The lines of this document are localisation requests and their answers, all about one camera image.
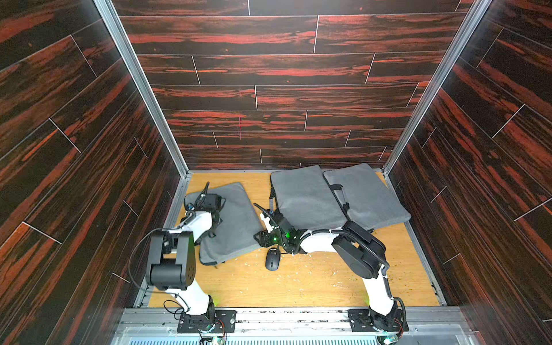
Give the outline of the black computer mouse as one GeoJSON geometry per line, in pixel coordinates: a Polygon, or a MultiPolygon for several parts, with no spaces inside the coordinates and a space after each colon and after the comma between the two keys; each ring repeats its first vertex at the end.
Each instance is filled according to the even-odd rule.
{"type": "Polygon", "coordinates": [[[281,251],[277,247],[270,248],[265,258],[265,268],[271,272],[280,267],[281,251]]]}

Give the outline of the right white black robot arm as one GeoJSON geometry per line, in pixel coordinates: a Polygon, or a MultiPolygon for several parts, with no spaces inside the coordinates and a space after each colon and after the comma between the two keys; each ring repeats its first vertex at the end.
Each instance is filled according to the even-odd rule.
{"type": "Polygon", "coordinates": [[[368,295],[368,309],[362,326],[379,332],[394,332],[398,337],[408,330],[405,304],[391,293],[385,245],[353,221],[337,229],[304,230],[293,227],[286,218],[261,215],[266,230],[253,236],[260,247],[267,247],[267,267],[274,270],[275,258],[313,252],[336,253],[346,266],[362,279],[368,295]]]}

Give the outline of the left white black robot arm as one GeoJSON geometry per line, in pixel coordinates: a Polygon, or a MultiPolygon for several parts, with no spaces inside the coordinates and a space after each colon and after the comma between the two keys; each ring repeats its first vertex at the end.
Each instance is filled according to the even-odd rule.
{"type": "Polygon", "coordinates": [[[203,235],[214,236],[221,224],[224,197],[200,192],[185,204],[185,217],[176,227],[160,227],[148,232],[131,251],[129,263],[144,241],[149,242],[145,279],[158,293],[171,295],[173,307],[167,312],[178,321],[179,333],[208,333],[215,329],[216,307],[213,298],[195,281],[196,245],[203,235]]]}

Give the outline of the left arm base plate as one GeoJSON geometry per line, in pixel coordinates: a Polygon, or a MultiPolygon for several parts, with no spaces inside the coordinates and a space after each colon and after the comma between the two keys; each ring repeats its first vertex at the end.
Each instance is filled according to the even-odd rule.
{"type": "Polygon", "coordinates": [[[232,334],[235,331],[237,311],[214,309],[201,315],[183,313],[178,321],[178,334],[232,334]]]}

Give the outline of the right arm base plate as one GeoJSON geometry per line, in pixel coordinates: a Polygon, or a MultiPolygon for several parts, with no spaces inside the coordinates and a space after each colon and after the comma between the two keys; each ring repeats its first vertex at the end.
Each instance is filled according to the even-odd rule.
{"type": "Polygon", "coordinates": [[[405,320],[405,311],[394,306],[387,315],[376,313],[372,309],[349,309],[349,324],[353,332],[398,332],[409,330],[405,320]]]}

